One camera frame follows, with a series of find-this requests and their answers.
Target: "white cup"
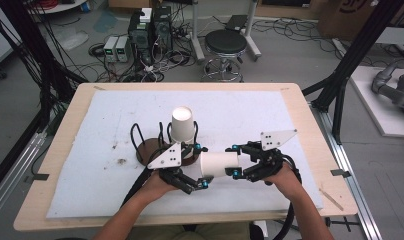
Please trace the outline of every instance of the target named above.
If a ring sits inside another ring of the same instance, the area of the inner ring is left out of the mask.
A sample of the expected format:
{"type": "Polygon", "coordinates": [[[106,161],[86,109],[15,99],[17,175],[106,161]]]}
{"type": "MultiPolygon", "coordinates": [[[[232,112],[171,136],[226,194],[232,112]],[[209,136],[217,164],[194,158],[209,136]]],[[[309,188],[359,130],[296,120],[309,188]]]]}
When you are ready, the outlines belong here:
{"type": "Polygon", "coordinates": [[[224,177],[225,168],[239,167],[235,152],[202,152],[200,162],[203,177],[224,177]]]}
{"type": "Polygon", "coordinates": [[[195,127],[192,110],[188,107],[178,107],[173,110],[171,121],[171,138],[174,142],[193,143],[195,127]]]}

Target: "black stool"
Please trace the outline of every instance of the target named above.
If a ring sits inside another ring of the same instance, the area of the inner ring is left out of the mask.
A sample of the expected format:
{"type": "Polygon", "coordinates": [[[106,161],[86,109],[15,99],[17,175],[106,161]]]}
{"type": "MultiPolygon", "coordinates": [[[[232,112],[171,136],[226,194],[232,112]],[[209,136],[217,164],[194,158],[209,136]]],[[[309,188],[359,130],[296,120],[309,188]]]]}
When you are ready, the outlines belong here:
{"type": "Polygon", "coordinates": [[[237,58],[242,63],[240,56],[245,52],[246,45],[245,37],[235,31],[216,30],[208,33],[205,37],[206,50],[218,58],[205,64],[205,75],[202,78],[209,77],[222,82],[240,78],[240,82],[243,82],[240,67],[232,58],[237,58]]]}

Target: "white bracket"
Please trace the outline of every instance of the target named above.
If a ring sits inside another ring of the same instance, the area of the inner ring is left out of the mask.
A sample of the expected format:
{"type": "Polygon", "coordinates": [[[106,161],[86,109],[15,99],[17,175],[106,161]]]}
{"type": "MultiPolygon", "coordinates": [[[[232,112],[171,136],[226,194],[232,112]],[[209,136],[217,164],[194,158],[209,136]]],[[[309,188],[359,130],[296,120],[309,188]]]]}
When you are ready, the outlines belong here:
{"type": "Polygon", "coordinates": [[[175,143],[161,155],[149,163],[149,169],[180,167],[181,166],[181,143],[175,143]]]}
{"type": "Polygon", "coordinates": [[[277,131],[277,132],[262,132],[261,133],[262,150],[266,151],[282,146],[291,138],[293,138],[297,132],[298,131],[296,129],[277,131]]]}

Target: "electronic equipment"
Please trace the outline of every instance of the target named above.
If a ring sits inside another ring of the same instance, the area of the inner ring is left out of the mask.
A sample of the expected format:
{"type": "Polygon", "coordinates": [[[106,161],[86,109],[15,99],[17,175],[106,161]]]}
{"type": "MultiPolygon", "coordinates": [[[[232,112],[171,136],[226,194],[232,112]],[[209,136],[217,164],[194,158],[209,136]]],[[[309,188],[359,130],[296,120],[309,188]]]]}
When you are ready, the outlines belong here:
{"type": "Polygon", "coordinates": [[[140,22],[141,11],[137,10],[130,18],[128,35],[131,49],[137,63],[142,61],[145,65],[152,65],[153,25],[152,23],[140,22]]]}
{"type": "Polygon", "coordinates": [[[128,62],[131,55],[131,44],[129,38],[127,36],[119,37],[115,50],[117,51],[118,61],[128,62]]]}
{"type": "Polygon", "coordinates": [[[153,22],[155,26],[156,44],[158,51],[166,53],[173,50],[171,35],[171,7],[163,6],[154,9],[153,22]]]}
{"type": "Polygon", "coordinates": [[[152,8],[142,8],[140,13],[140,22],[149,23],[152,19],[152,8]]]}
{"type": "Polygon", "coordinates": [[[105,46],[103,47],[103,52],[105,53],[107,62],[118,61],[117,52],[115,51],[115,46],[117,45],[118,37],[109,37],[105,46]]]}
{"type": "Polygon", "coordinates": [[[227,22],[226,29],[240,32],[240,30],[245,26],[247,19],[248,15],[232,15],[230,20],[227,22]]]}

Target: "wooden base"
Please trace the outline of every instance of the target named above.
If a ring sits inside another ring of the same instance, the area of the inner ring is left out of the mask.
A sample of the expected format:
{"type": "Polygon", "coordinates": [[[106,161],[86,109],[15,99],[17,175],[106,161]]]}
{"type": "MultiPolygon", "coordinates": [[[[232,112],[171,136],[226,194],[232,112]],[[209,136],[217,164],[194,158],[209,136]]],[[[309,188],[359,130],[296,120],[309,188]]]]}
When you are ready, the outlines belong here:
{"type": "MultiPolygon", "coordinates": [[[[165,141],[162,143],[162,146],[168,146],[165,141]]],[[[155,152],[158,148],[160,148],[158,144],[158,139],[157,138],[150,138],[148,140],[145,140],[145,143],[141,143],[138,147],[137,150],[139,151],[140,155],[136,153],[137,160],[143,165],[147,166],[150,161],[149,158],[152,155],[153,152],[155,152]]],[[[153,159],[157,158],[161,153],[155,154],[153,159]]],[[[189,166],[198,160],[199,154],[192,155],[188,158],[183,159],[181,166],[189,166]]]]}
{"type": "MultiPolygon", "coordinates": [[[[152,153],[155,152],[158,148],[166,146],[166,145],[167,145],[167,143],[163,142],[162,146],[159,146],[158,138],[150,138],[148,140],[145,140],[144,143],[141,143],[139,145],[139,147],[137,147],[137,151],[138,151],[138,153],[136,153],[137,160],[139,160],[139,162],[143,166],[147,166],[150,163],[149,158],[152,155],[152,153]]],[[[160,155],[160,153],[155,154],[153,159],[158,157],[160,155]]]]}

